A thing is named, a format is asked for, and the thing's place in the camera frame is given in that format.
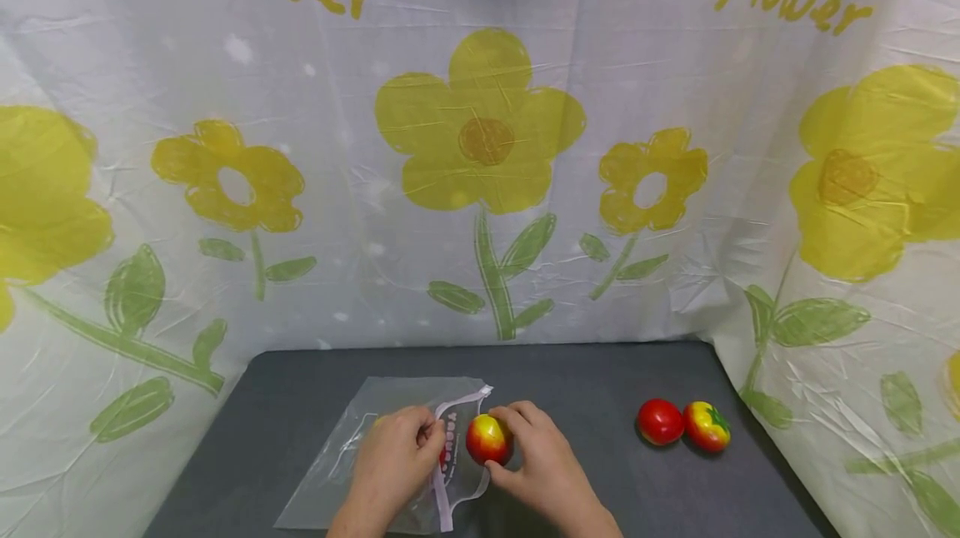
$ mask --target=green stem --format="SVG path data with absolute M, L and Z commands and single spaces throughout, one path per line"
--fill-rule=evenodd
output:
M 257 300 L 261 301 L 266 296 L 267 274 L 263 268 L 263 250 L 260 249 L 260 236 L 257 235 L 257 228 L 250 231 L 250 242 L 253 247 L 253 267 L 257 268 Z
M 630 240 L 627 241 L 627 245 L 623 248 L 623 252 L 620 253 L 620 256 L 617 257 L 617 260 L 613 262 L 613 267 L 611 268 L 610 273 L 607 274 L 607 277 L 602 279 L 599 286 L 593 288 L 593 292 L 590 292 L 590 298 L 594 301 L 600 298 L 600 296 L 607 291 L 613 284 L 613 280 L 617 280 L 617 274 L 620 273 L 620 268 L 623 267 L 623 264 L 627 262 L 627 258 L 630 257 L 630 253 L 633 252 L 633 247 L 637 244 L 637 239 L 640 237 L 640 233 L 637 232 L 630 237 Z
M 884 456 L 878 460 L 858 457 L 847 461 L 844 467 L 848 474 L 902 474 L 906 469 L 926 466 L 957 455 L 960 455 L 960 438 L 947 440 L 922 451 L 908 452 L 903 456 Z
M 786 262 L 786 267 L 783 268 L 783 275 L 781 276 L 781 283 L 777 286 L 777 294 L 774 296 L 774 306 L 772 306 L 772 313 L 770 317 L 770 323 L 767 324 L 766 329 L 763 331 L 761 336 L 757 336 L 757 353 L 753 355 L 753 361 L 750 363 L 750 370 L 747 372 L 747 380 L 743 383 L 743 387 L 740 388 L 740 397 L 744 397 L 745 394 L 753 390 L 753 385 L 757 384 L 757 375 L 760 373 L 760 364 L 763 363 L 763 356 L 767 352 L 767 346 L 770 344 L 770 328 L 773 327 L 773 320 L 777 318 L 777 309 L 779 308 L 779 299 L 781 299 L 781 294 L 783 293 L 783 285 L 786 284 L 786 278 L 790 275 L 790 266 L 793 266 L 793 260 L 797 252 L 790 253 L 790 259 Z
M 108 330 L 100 324 L 74 316 L 70 311 L 64 310 L 56 303 L 51 303 L 36 292 L 31 291 L 30 288 L 22 288 L 22 293 L 34 305 L 49 313 L 50 316 L 81 338 L 87 338 L 88 341 L 98 346 L 125 356 L 127 359 L 143 363 L 144 366 L 165 371 L 177 376 L 177 378 L 190 381 L 192 384 L 206 389 L 213 396 L 216 396 L 223 388 L 223 376 L 219 374 L 197 367 L 193 362 L 168 353 L 162 348 L 153 346 L 153 344 L 122 338 L 117 332 Z
M 487 298 L 493 308 L 493 319 L 497 322 L 497 339 L 512 341 L 517 337 L 517 326 L 513 323 L 513 304 L 510 291 L 498 264 L 497 253 L 493 251 L 490 227 L 487 225 L 487 210 L 480 209 L 474 227 L 473 250 L 476 253 L 477 266 L 480 268 L 482 285 L 487 290 Z
M 753 355 L 753 361 L 750 363 L 750 371 L 747 372 L 747 380 L 743 383 L 743 387 L 740 388 L 740 397 L 753 390 L 753 385 L 757 382 L 757 374 L 760 372 L 760 362 L 763 361 L 763 356 L 766 355 L 767 344 L 769 343 L 770 341 L 768 340 L 767 333 L 764 332 L 764 335 L 760 336 L 760 340 L 757 344 L 757 353 Z

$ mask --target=apple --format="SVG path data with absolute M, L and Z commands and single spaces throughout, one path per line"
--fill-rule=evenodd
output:
M 487 461 L 506 465 L 513 456 L 513 435 L 497 418 L 482 413 L 467 428 L 467 452 L 479 465 Z
M 720 411 L 705 401 L 695 401 L 683 410 L 687 436 L 707 452 L 720 452 L 730 444 L 730 424 Z
M 683 436 L 683 416 L 670 401 L 651 399 L 640 406 L 637 429 L 646 442 L 662 447 Z

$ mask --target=gray table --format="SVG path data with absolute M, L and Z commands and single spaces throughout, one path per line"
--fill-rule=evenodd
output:
M 367 376 L 474 376 L 486 403 L 535 401 L 567 433 L 627 538 L 836 538 L 751 413 L 713 349 L 695 342 L 305 351 L 258 356 L 171 489 L 146 538 L 322 536 L 273 522 Z M 643 444 L 643 401 L 706 400 L 731 423 L 719 457 Z M 470 538 L 557 536 L 491 488 L 457 507 Z

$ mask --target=fabric backdrop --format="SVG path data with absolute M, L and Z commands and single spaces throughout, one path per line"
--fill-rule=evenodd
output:
M 0 536 L 139 536 L 267 349 L 697 334 L 960 536 L 960 0 L 0 0 Z

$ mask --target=wrist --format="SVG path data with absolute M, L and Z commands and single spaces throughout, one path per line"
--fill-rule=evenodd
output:
M 336 538 L 381 538 L 393 519 L 378 510 L 374 502 L 350 492 L 330 526 Z
M 590 501 L 585 506 L 569 508 L 567 512 L 566 518 L 558 525 L 558 529 L 567 538 L 620 536 L 617 522 L 600 500 Z

